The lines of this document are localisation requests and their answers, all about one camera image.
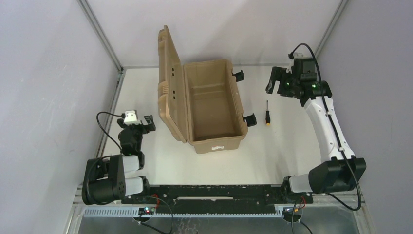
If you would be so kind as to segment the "black yellow handled screwdriver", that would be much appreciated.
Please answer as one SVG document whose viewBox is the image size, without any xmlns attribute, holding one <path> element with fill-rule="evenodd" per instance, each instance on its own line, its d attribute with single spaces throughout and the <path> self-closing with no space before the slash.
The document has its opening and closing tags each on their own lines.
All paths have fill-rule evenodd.
<svg viewBox="0 0 413 234">
<path fill-rule="evenodd" d="M 268 100 L 266 101 L 265 123 L 266 123 L 266 125 L 270 125 L 270 123 L 271 123 Z"/>
</svg>

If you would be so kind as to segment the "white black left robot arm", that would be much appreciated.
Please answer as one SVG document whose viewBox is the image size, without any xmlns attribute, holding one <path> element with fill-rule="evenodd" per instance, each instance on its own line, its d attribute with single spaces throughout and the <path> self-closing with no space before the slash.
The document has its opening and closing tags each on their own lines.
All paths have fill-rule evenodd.
<svg viewBox="0 0 413 234">
<path fill-rule="evenodd" d="M 125 176 L 144 168 L 143 135 L 156 130 L 152 115 L 144 119 L 146 124 L 133 113 L 120 115 L 117 120 L 122 129 L 118 134 L 120 153 L 87 161 L 82 187 L 82 200 L 86 205 L 106 205 L 142 193 L 149 186 L 144 176 Z"/>
</svg>

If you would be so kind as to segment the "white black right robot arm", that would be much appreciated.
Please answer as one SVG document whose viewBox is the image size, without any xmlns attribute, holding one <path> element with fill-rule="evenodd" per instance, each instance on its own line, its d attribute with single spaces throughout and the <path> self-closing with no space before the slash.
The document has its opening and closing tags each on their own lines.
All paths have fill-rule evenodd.
<svg viewBox="0 0 413 234">
<path fill-rule="evenodd" d="M 318 81 L 314 72 L 292 74 L 274 66 L 266 92 L 271 94 L 276 82 L 282 97 L 297 98 L 308 114 L 319 144 L 321 164 L 303 175 L 287 176 L 283 184 L 291 193 L 335 193 L 351 191 L 366 170 L 366 161 L 357 158 L 347 143 L 335 114 L 328 83 Z"/>
</svg>

